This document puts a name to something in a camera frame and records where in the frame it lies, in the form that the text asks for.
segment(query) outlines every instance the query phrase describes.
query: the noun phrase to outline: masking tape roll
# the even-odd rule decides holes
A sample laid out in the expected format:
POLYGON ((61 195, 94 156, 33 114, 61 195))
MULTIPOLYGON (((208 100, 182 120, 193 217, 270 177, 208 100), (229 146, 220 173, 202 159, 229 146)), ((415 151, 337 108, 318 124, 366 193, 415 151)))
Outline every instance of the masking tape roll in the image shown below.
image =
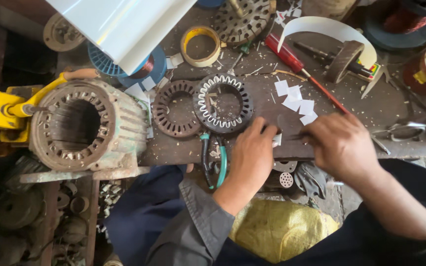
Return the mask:
POLYGON ((210 27, 205 27, 205 26, 194 26, 189 28, 186 31, 186 33, 183 35, 180 45, 181 45, 181 52, 183 57, 189 64, 191 64, 194 67, 206 67, 213 64, 213 62, 215 62, 216 59, 218 59, 218 56, 220 55, 220 50, 221 50, 220 49, 221 43, 220 43, 220 38, 218 34, 210 27), (213 39, 216 44, 214 51, 206 58, 193 59, 186 54, 186 46, 188 42, 197 35, 207 35, 211 39, 213 39))

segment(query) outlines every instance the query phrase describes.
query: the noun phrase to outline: hand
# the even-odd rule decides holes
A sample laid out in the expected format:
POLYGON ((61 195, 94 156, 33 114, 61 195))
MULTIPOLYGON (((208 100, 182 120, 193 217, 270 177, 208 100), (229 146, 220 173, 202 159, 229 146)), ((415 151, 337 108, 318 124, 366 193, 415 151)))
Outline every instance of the hand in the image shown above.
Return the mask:
POLYGON ((213 194, 216 202, 232 215, 236 215, 252 199, 272 170, 272 138, 278 129, 269 125, 261 133, 265 123, 263 117, 257 117, 238 136, 231 153, 228 177, 213 194))
POLYGON ((383 169, 363 124, 354 115, 320 116, 306 125, 304 141, 313 146, 315 163, 338 180, 350 185, 383 169))

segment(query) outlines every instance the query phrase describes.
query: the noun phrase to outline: gray sleeve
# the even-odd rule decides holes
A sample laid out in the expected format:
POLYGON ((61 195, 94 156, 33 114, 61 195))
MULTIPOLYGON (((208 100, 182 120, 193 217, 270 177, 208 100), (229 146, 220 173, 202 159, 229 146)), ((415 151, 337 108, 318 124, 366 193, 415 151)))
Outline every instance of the gray sleeve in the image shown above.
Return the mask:
POLYGON ((212 265, 234 222, 205 191, 185 179, 179 185, 186 203, 151 247, 146 265, 212 265))

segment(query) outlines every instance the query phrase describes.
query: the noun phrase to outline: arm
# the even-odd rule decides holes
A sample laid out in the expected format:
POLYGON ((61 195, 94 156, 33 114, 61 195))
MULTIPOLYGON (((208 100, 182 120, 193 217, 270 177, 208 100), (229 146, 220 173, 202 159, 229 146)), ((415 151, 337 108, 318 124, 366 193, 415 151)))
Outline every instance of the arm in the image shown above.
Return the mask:
POLYGON ((321 116, 303 132, 316 165, 356 190, 388 232, 426 240, 426 208, 379 165, 369 132, 355 116, 321 116))
POLYGON ((234 216, 252 199, 272 170, 275 126, 258 117, 240 134, 232 151, 228 177, 213 197, 182 181, 186 210, 174 217, 147 256, 146 265, 212 265, 221 251, 234 216))

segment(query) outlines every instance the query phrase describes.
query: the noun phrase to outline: red screwdriver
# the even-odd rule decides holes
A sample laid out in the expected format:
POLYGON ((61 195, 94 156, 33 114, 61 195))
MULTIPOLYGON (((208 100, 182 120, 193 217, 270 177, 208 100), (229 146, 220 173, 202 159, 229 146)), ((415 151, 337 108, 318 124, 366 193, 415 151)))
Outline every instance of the red screwdriver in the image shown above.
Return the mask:
POLYGON ((277 51, 277 46, 279 45, 279 36, 275 33, 270 33, 266 38, 266 45, 269 46, 272 51, 275 52, 276 55, 284 61, 290 68, 292 68, 292 71, 295 73, 302 72, 308 80, 315 85, 315 87, 319 88, 328 98, 333 102, 333 105, 335 105, 338 109, 340 109, 343 113, 349 114, 350 112, 342 105, 336 98, 327 90, 325 89, 320 83, 316 81, 303 67, 303 63, 298 59, 298 57, 293 53, 292 49, 286 44, 283 43, 282 47, 280 49, 280 52, 277 51))

